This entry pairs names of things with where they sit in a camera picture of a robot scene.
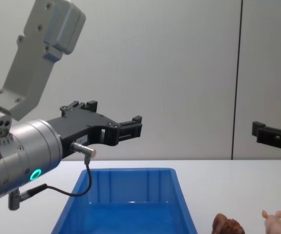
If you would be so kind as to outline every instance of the white table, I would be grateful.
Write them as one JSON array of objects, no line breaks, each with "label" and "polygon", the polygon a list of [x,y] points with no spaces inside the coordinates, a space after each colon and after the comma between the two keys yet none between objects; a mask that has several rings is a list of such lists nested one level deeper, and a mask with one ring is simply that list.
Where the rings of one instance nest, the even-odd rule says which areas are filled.
[{"label": "white table", "polygon": [[[198,233],[211,233],[217,213],[238,220],[246,233],[265,233],[262,209],[281,210],[281,160],[277,161],[93,161],[91,168],[168,167],[177,172]],[[47,183],[71,191],[85,169],[83,162],[62,162],[58,168],[25,185],[25,191]],[[0,198],[0,234],[49,234],[68,197],[47,190],[11,212]]]}]

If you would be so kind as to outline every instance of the white wall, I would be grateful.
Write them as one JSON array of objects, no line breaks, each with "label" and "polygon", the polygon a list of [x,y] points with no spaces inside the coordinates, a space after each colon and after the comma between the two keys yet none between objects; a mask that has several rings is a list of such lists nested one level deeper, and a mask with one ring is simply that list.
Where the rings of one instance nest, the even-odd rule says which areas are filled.
[{"label": "white wall", "polygon": [[[144,124],[141,138],[96,146],[98,159],[231,157],[240,0],[74,3],[87,15],[82,35],[24,120],[95,99],[101,114]],[[0,87],[32,5],[0,0]]]},{"label": "white wall", "polygon": [[281,0],[244,1],[234,145],[234,159],[280,159],[251,136],[253,121],[281,128]]}]

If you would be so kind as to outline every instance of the plush toy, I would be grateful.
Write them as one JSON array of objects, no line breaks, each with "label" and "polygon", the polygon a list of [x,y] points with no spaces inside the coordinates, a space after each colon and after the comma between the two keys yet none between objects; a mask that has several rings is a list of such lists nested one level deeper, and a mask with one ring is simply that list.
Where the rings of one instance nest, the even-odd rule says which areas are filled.
[{"label": "plush toy", "polygon": [[244,230],[236,220],[217,214],[213,221],[212,234],[244,234]]},{"label": "plush toy", "polygon": [[275,215],[262,211],[262,216],[266,219],[266,234],[281,234],[281,211],[277,211]]}]

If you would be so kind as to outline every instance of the green led ring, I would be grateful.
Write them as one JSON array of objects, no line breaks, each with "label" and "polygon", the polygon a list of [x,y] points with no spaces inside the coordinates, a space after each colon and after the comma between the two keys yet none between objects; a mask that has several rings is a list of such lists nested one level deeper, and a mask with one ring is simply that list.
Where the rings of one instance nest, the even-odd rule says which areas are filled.
[{"label": "green led ring", "polygon": [[36,178],[38,178],[40,175],[42,174],[42,170],[41,169],[36,169],[32,175],[30,176],[30,180],[35,180]]}]

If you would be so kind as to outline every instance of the blue container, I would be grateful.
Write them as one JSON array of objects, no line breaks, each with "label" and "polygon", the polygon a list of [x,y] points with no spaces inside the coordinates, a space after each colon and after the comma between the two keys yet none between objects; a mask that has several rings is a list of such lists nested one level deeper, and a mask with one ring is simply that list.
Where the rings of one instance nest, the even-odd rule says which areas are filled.
[{"label": "blue container", "polygon": [[[197,234],[173,169],[96,169],[70,197],[53,234]],[[73,189],[88,185],[83,171]]]}]

